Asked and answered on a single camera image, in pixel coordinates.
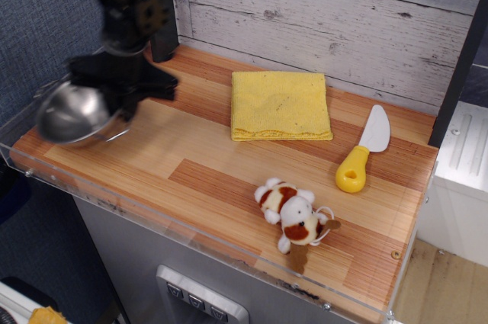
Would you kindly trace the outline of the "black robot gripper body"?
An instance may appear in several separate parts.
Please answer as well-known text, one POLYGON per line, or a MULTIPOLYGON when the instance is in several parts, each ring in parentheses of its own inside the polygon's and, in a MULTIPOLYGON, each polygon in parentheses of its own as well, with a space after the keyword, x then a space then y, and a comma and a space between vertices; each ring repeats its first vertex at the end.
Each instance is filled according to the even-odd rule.
POLYGON ((115 56, 107 52, 68 61, 72 84, 101 90, 118 101, 158 98, 173 101, 178 80, 152 65, 142 53, 115 56))

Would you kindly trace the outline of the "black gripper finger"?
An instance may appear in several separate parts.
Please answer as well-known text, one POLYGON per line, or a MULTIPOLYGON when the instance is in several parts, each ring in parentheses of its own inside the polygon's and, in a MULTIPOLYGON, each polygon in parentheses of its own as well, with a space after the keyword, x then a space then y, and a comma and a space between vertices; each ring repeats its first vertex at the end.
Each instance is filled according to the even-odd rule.
POLYGON ((109 115, 113 117, 122 108, 120 97, 109 88, 101 87, 99 91, 102 94, 109 115))
POLYGON ((140 101, 139 95, 124 95, 120 98, 121 114, 125 122, 131 122, 134 118, 140 101))

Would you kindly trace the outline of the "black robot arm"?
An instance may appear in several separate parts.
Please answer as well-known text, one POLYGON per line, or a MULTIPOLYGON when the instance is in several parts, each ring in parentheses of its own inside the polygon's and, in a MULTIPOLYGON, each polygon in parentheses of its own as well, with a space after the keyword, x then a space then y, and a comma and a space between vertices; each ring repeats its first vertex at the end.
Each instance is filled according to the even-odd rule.
POLYGON ((126 120, 145 98, 173 100, 177 79, 154 63, 170 60, 177 49, 173 0, 99 0, 103 50, 71 58, 71 83, 102 93, 111 114, 126 120))

